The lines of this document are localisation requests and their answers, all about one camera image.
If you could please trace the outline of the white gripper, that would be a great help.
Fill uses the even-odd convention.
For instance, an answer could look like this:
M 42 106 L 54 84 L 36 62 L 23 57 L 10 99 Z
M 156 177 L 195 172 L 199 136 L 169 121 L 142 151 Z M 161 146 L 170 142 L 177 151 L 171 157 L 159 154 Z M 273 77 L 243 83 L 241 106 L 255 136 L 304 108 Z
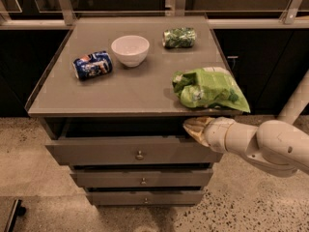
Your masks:
M 202 116 L 186 119 L 183 126 L 188 129 L 187 133 L 201 145 L 217 153 L 226 153 L 225 137 L 229 127 L 235 122 L 234 119 L 225 117 L 213 120 L 212 117 Z

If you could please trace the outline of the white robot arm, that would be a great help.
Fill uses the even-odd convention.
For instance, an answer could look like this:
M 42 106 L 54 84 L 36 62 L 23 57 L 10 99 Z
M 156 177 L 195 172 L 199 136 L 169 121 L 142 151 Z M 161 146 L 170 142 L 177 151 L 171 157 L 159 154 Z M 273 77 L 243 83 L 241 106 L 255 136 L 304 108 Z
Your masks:
M 309 173 L 309 134 L 294 122 L 309 102 L 309 76 L 297 88 L 275 120 L 249 126 L 233 119 L 197 117 L 183 127 L 198 143 L 220 154 L 235 154 L 277 177 L 291 177 L 298 170 Z

